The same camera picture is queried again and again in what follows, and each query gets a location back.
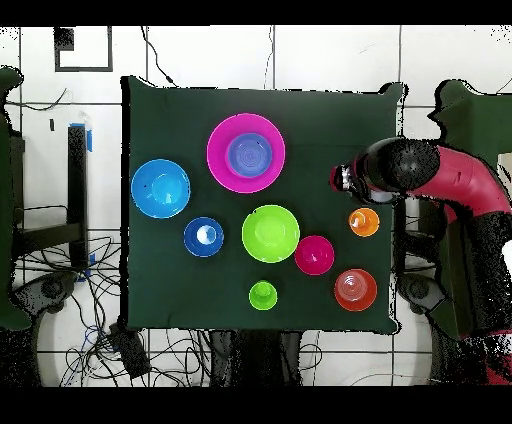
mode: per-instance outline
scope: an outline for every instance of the blue bowl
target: blue bowl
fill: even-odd
[[[190,199],[187,173],[170,160],[146,162],[132,178],[132,197],[143,214],[170,218],[180,213]]]
[[[238,175],[258,177],[272,163],[272,148],[265,137],[245,133],[236,137],[229,145],[228,161],[231,169]]]
[[[217,221],[204,216],[190,221],[185,228],[184,243],[194,256],[207,258],[215,255],[224,241],[224,232]]]

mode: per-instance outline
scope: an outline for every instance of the pink bowl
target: pink bowl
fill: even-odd
[[[246,133],[261,135],[272,148],[270,166],[254,178],[238,175],[226,159],[231,142]],[[206,161],[213,177],[236,193],[255,193],[272,184],[283,169],[284,155],[284,140],[279,130],[268,119],[252,113],[240,113],[222,121],[213,130],[206,146]]]
[[[334,263],[332,244],[322,236],[303,238],[295,250],[295,263],[308,275],[321,275]]]

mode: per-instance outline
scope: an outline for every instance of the power adapter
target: power adapter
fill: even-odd
[[[114,323],[110,326],[107,339],[114,352],[121,354],[121,361],[132,380],[151,370],[151,363],[137,331],[121,330],[117,323]]]

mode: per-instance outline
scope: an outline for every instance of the small green bowl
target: small green bowl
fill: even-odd
[[[260,206],[242,225],[242,243],[254,259],[273,264],[288,258],[299,244],[299,223],[281,206]]]
[[[258,311],[268,311],[277,303],[277,290],[268,281],[258,281],[249,291],[249,302]]]

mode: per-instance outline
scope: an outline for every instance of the white floor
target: white floor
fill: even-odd
[[[465,79],[480,92],[496,93],[512,78],[509,26],[277,25],[275,34],[269,34],[270,27],[149,27],[148,38],[158,52],[161,68],[182,87],[375,92],[388,82],[402,81],[409,87],[404,135],[416,138],[440,136],[439,128],[427,114],[434,108],[434,91],[443,80]],[[268,60],[272,37],[275,57]],[[72,122],[86,122],[93,132],[93,151],[88,156],[90,237],[110,236],[119,243],[119,78],[135,75],[156,85],[168,84],[155,66],[155,56],[147,49],[140,27],[113,27],[112,38],[113,72],[56,73],[52,28],[22,28],[21,33],[18,28],[4,28],[0,29],[0,65],[21,68],[25,77],[21,89],[10,93],[9,101],[44,108],[66,89],[62,104],[48,111],[6,107],[13,127],[22,130],[26,140],[26,207],[66,204],[67,127]],[[62,52],[61,65],[106,66],[106,39],[106,27],[75,28],[75,51]],[[512,92],[512,84],[502,92]],[[54,120],[54,131],[50,130],[50,119]],[[59,223],[63,216],[59,210],[27,212],[26,227]],[[103,240],[93,241],[91,249],[102,244]],[[110,263],[117,267],[119,256],[111,257]],[[26,271],[25,278],[29,280],[35,275],[37,271]],[[20,271],[16,283],[22,281]],[[102,296],[108,323],[119,314],[115,296],[118,292],[115,287],[109,292]],[[94,324],[92,298],[86,283],[77,283],[75,296],[84,311],[84,320]],[[321,333],[318,344],[323,351],[322,361],[316,370],[303,372],[304,384],[425,384],[422,377],[429,375],[431,362],[429,326],[412,314],[400,297],[397,318],[403,328],[396,336]],[[303,343],[313,343],[316,335],[316,331],[307,332]],[[144,331],[152,365],[159,369],[182,369],[180,361],[184,361],[190,343],[178,343],[176,355],[169,350],[159,352],[169,346],[168,339],[173,343],[183,337],[188,337],[188,333]],[[79,349],[83,340],[84,327],[73,301],[68,300],[57,315],[45,316],[38,342],[44,385],[59,384],[67,368],[66,351],[72,347]],[[188,356],[189,369],[194,369],[197,361]],[[301,352],[302,366],[314,364],[319,356],[311,346],[306,347]],[[68,355],[70,363],[73,359],[73,354]],[[121,370],[114,368],[114,373]],[[98,374],[108,376],[105,369],[98,370]],[[194,384],[200,384],[199,374],[193,376]],[[156,373],[145,378],[146,385],[175,384]],[[120,386],[130,386],[126,377],[117,381]],[[89,379],[88,384],[114,383],[112,379]],[[134,380],[133,385],[141,386],[141,379]]]

